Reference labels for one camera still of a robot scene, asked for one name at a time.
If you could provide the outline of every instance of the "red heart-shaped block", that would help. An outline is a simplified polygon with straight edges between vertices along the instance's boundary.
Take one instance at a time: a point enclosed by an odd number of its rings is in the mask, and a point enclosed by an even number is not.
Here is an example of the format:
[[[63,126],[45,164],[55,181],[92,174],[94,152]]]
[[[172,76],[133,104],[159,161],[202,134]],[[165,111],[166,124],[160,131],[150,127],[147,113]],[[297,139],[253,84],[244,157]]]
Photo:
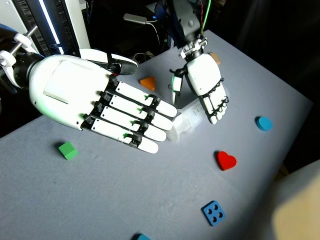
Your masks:
[[[228,155],[225,151],[220,151],[216,155],[216,161],[222,171],[233,168],[237,164],[234,156]]]

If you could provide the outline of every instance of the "gray table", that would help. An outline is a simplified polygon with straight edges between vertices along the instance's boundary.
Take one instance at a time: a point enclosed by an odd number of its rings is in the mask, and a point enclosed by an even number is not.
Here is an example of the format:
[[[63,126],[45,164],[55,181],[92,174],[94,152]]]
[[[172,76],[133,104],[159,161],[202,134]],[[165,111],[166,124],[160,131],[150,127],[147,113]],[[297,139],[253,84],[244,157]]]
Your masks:
[[[201,123],[179,143],[165,141],[148,154],[89,131],[42,116],[0,139],[1,240],[236,239],[285,158],[312,103],[281,79],[207,31],[207,52],[216,52],[227,112],[217,125]],[[183,66],[173,48],[121,80],[155,76],[156,93],[170,100],[169,68]],[[195,97],[184,84],[182,103]],[[274,124],[260,131],[256,116]],[[65,160],[60,143],[79,155]],[[221,171],[214,152],[237,158]],[[226,219],[209,226],[201,207],[216,200]]]

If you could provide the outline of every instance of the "robotic hand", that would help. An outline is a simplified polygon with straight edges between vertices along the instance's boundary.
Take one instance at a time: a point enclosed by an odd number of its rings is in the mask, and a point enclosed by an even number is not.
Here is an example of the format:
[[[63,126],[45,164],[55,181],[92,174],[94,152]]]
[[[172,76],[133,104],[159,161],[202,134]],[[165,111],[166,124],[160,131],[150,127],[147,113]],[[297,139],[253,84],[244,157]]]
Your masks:
[[[170,130],[172,122],[165,116],[175,117],[177,109],[117,80],[117,74],[132,74],[138,65],[94,49],[79,49],[79,57],[44,58],[28,38],[36,28],[26,35],[17,33],[13,49],[0,51],[0,64],[10,82],[17,88],[28,88],[32,104],[58,123],[155,154],[159,147],[152,140],[166,139],[164,130]],[[16,60],[13,54],[21,46],[26,53]]]
[[[168,27],[180,56],[187,61],[183,68],[173,73],[171,81],[172,102],[180,95],[183,76],[195,93],[212,124],[226,113],[229,99],[222,82],[219,67],[215,60],[204,53],[208,40],[200,34],[201,26],[187,0],[160,0],[155,6],[158,19]]]

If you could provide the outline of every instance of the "led light strip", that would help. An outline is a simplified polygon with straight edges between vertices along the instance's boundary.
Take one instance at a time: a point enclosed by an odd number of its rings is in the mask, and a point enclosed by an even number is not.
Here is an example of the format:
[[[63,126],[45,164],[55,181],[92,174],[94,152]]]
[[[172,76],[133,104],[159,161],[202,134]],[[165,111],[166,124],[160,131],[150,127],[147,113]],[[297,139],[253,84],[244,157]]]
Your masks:
[[[51,19],[50,19],[49,14],[48,14],[46,5],[45,5],[45,3],[44,3],[44,0],[39,0],[39,3],[40,3],[40,6],[41,6],[41,8],[42,8],[42,11],[43,11],[43,13],[44,13],[45,19],[46,19],[47,23],[49,24],[49,27],[50,27],[51,33],[52,33],[52,35],[53,35],[53,38],[54,38],[54,40],[55,40],[55,43],[56,43],[56,44],[60,44],[58,35],[57,35],[57,33],[56,33],[56,30],[55,30],[55,28],[54,28],[54,26],[53,26],[53,24],[52,24],[52,21],[51,21]],[[59,46],[58,49],[59,49],[59,51],[60,51],[61,54],[64,54],[64,53],[65,53],[64,50],[62,49],[62,47]]]

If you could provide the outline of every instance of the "metal rod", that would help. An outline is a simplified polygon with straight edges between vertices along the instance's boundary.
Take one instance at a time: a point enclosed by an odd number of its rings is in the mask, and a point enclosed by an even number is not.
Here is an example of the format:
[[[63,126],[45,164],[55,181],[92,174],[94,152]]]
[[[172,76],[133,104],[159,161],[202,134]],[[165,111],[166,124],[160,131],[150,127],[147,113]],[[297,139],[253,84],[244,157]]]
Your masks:
[[[26,34],[24,34],[27,38],[29,38],[36,30],[37,30],[38,26],[34,25]],[[9,53],[11,53],[12,55],[16,53],[16,51],[18,51],[19,48],[21,48],[22,43],[19,42],[16,45],[14,45],[14,47],[9,51]]]

